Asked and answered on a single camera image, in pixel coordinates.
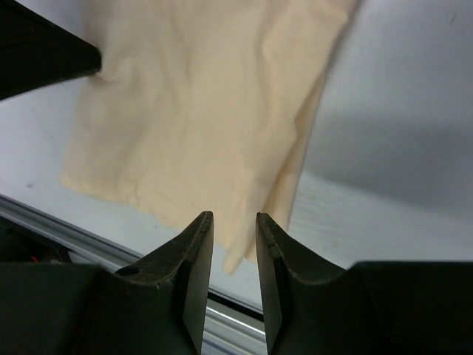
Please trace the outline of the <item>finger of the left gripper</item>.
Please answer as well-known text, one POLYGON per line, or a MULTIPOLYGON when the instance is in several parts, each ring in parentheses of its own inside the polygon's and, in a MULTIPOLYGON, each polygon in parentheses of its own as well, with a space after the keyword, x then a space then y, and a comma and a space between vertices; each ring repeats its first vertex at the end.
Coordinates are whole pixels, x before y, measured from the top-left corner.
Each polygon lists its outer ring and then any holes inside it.
POLYGON ((97 47, 17 1, 1 2, 1 99, 101 69, 97 47))

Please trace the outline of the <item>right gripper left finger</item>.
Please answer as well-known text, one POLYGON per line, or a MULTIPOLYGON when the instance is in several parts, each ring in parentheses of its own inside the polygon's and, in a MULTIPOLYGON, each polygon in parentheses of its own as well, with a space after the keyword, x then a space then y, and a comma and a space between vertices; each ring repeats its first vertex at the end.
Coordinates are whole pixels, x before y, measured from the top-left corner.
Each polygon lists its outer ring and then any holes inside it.
POLYGON ((214 216, 116 272, 51 263, 31 233, 1 222, 3 354, 199 354, 214 216))

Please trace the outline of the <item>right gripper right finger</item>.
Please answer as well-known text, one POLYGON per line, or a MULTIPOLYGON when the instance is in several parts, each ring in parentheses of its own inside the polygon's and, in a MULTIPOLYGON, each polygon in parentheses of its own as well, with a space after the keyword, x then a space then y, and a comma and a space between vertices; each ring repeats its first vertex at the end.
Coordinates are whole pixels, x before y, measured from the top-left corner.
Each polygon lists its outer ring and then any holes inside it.
POLYGON ((470 354, 470 262, 341 268, 256 217, 269 354, 470 354))

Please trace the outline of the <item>beige underwear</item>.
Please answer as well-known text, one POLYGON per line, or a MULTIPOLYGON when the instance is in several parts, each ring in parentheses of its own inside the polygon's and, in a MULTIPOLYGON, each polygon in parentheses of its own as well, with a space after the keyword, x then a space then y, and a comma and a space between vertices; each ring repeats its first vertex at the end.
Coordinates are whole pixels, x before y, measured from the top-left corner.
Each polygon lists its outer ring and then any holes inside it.
POLYGON ((287 226, 330 58, 354 1, 86 1, 102 55, 61 183, 184 227, 214 213, 223 268, 255 219, 287 226))

